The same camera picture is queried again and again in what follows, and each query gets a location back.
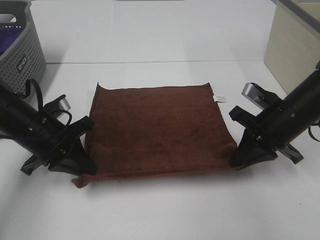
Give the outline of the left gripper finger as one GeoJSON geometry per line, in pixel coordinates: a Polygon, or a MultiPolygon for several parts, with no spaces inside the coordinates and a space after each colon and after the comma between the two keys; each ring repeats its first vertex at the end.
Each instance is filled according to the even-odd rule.
{"type": "Polygon", "coordinates": [[[48,170],[72,175],[95,175],[97,167],[87,155],[81,140],[77,139],[60,151],[58,157],[50,162],[48,170]]]}
{"type": "Polygon", "coordinates": [[[21,171],[26,175],[31,175],[32,172],[39,166],[43,165],[43,161],[37,156],[31,156],[21,167],[21,171]]]}

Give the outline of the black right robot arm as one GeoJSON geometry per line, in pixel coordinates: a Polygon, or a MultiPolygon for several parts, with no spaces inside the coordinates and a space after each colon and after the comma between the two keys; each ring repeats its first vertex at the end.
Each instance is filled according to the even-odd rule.
{"type": "Polygon", "coordinates": [[[252,115],[235,106],[229,112],[231,119],[245,128],[229,165],[243,169],[273,161],[277,152],[294,164],[300,162],[304,157],[291,142],[320,124],[320,67],[284,99],[253,82],[246,83],[241,94],[262,111],[252,115]]]}

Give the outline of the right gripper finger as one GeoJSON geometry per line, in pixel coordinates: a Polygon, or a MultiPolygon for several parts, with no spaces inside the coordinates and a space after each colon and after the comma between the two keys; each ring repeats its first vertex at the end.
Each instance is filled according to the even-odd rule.
{"type": "Polygon", "coordinates": [[[299,163],[303,159],[302,154],[291,144],[288,144],[285,147],[280,148],[279,151],[287,158],[289,158],[294,164],[299,163]]]}
{"type": "Polygon", "coordinates": [[[233,168],[247,168],[257,163],[273,161],[277,157],[270,145],[244,134],[228,163],[233,168]]]}

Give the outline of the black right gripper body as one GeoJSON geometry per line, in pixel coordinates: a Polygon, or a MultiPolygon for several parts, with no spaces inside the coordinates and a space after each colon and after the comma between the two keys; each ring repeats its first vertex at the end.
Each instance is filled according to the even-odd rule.
{"type": "Polygon", "coordinates": [[[233,121],[245,127],[243,135],[251,135],[258,141],[263,141],[270,145],[275,153],[290,145],[293,140],[292,114],[292,101],[287,99],[275,101],[256,116],[239,106],[229,112],[233,121]]]}

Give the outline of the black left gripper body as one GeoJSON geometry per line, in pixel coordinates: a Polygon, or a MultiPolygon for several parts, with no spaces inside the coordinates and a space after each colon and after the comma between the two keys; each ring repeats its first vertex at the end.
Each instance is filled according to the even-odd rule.
{"type": "Polygon", "coordinates": [[[23,147],[43,161],[43,166],[49,166],[52,160],[58,158],[62,149],[80,140],[80,137],[94,127],[94,122],[85,116],[72,123],[63,124],[51,116],[43,116],[36,121],[36,127],[30,126],[23,137],[23,147]]]}

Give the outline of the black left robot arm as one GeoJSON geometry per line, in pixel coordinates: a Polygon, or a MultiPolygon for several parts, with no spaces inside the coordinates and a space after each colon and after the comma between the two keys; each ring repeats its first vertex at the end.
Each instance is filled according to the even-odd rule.
{"type": "Polygon", "coordinates": [[[94,122],[84,116],[63,124],[55,115],[68,111],[51,103],[43,104],[39,87],[36,94],[38,109],[19,95],[3,87],[0,89],[0,137],[15,141],[32,154],[20,170],[31,175],[38,167],[47,166],[51,172],[95,175],[97,167],[80,140],[83,134],[93,129],[94,122]]]}

